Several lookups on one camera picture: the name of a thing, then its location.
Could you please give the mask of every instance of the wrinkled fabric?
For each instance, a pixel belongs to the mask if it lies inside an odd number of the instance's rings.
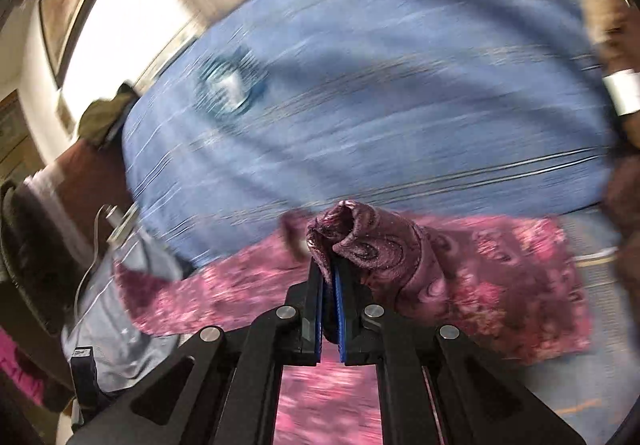
[[[588,292],[591,348],[516,372],[527,389],[588,445],[602,445],[622,424],[640,392],[640,348],[625,292],[613,271],[619,238],[597,208],[559,221]],[[318,367],[285,368],[274,443],[382,443],[375,367],[343,367],[337,362],[337,346],[325,341]]]
[[[135,385],[178,347],[179,339],[178,335],[153,337],[132,324],[113,281],[116,259],[165,281],[179,281],[188,272],[141,227],[120,248],[107,251],[79,299],[78,318],[70,317],[60,338],[67,361],[78,346],[94,348],[97,381],[104,392]]]
[[[37,171],[33,177],[25,178],[24,184],[38,199],[47,217],[55,225],[71,257],[83,269],[87,269],[94,260],[94,250],[79,232],[58,198],[56,184],[62,181],[63,176],[58,165],[52,162],[44,169]]]
[[[4,182],[0,203],[0,250],[6,271],[42,328],[58,335],[73,305],[80,267],[24,183]]]
[[[183,281],[116,263],[125,310],[152,335],[249,324],[305,281],[308,261],[290,251],[304,221],[289,215],[286,230]],[[535,362],[589,345],[586,298],[551,219],[414,222],[345,200],[310,221],[306,242],[327,281],[332,250],[356,265],[376,302],[427,325],[455,323],[507,357]]]
[[[85,109],[78,122],[78,138],[86,140],[92,146],[100,148],[110,142],[108,138],[112,130],[117,131],[124,123],[123,115],[127,115],[132,105],[138,100],[138,94],[124,83],[111,99],[98,99]]]
[[[239,48],[265,89],[219,121],[195,107],[201,70]],[[560,214],[601,196],[609,110],[578,0],[249,0],[133,107],[127,183],[198,267],[344,197]]]

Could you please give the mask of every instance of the pink floral fabric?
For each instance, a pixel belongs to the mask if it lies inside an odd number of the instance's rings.
[[[590,344],[584,291],[564,234],[548,218],[450,220],[344,200],[316,218],[289,213],[264,241],[184,281],[117,263],[114,279],[145,333],[191,333],[209,324],[232,330],[305,281],[305,236],[327,279],[333,251],[356,265],[377,302],[426,325],[453,323],[506,357],[531,363]],[[317,367],[286,368],[275,442],[382,443],[375,369],[343,367],[326,341]]]
[[[37,405],[42,405],[46,375],[27,358],[20,360],[18,346],[2,328],[0,328],[0,369],[11,378],[27,398]]]

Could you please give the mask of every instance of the folded cloth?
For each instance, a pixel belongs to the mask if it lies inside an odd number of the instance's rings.
[[[59,176],[55,194],[66,215],[75,224],[88,245],[94,244],[95,215],[102,205],[116,205],[126,212],[133,200],[127,190],[120,144],[96,149],[86,140],[78,140],[56,159]],[[100,255],[106,251],[106,239],[112,227],[98,224]]]
[[[289,234],[302,215],[289,215]],[[169,282],[116,264],[133,323],[155,335],[233,329],[284,300],[308,263],[276,233]],[[507,357],[536,362],[589,345],[586,297],[555,221],[415,218],[352,200],[311,220],[306,242],[330,281],[330,251],[352,261],[375,301],[428,325],[451,322]]]
[[[119,249],[107,251],[79,300],[78,318],[66,324],[60,339],[67,360],[76,347],[93,346],[98,385],[105,392],[135,385],[177,348],[179,339],[153,337],[133,326],[111,274],[114,253],[128,268],[168,281],[179,281],[188,272],[138,225]]]
[[[89,104],[78,122],[78,138],[100,148],[113,139],[112,131],[119,131],[126,115],[138,100],[138,94],[127,83],[121,84],[113,99],[98,99]]]
[[[588,353],[519,368],[520,381],[588,445],[602,445],[640,393],[640,346],[628,296],[614,265],[620,235],[598,207],[559,222],[588,295],[593,331]]]

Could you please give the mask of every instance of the blue bedsheet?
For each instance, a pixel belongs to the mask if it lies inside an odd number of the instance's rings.
[[[237,50],[264,90],[206,114],[202,68]],[[144,224],[196,266],[344,197],[564,213],[601,196],[609,108],[578,0],[249,0],[137,102],[127,181]]]

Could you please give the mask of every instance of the cable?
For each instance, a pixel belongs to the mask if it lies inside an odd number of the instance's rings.
[[[102,214],[103,209],[108,209],[108,208],[113,209],[111,205],[103,205],[102,207],[100,207],[94,218],[94,260],[91,262],[91,265],[89,266],[89,268],[86,269],[86,272],[82,276],[82,279],[80,279],[80,284],[78,284],[78,288],[76,289],[76,297],[74,299],[74,322],[77,322],[78,320],[78,298],[80,297],[80,290],[82,289],[82,285],[84,284],[84,281],[86,280],[87,276],[89,275],[89,273],[91,273],[92,269],[98,262],[98,254],[100,250],[98,248],[98,221],[100,218],[100,214]]]

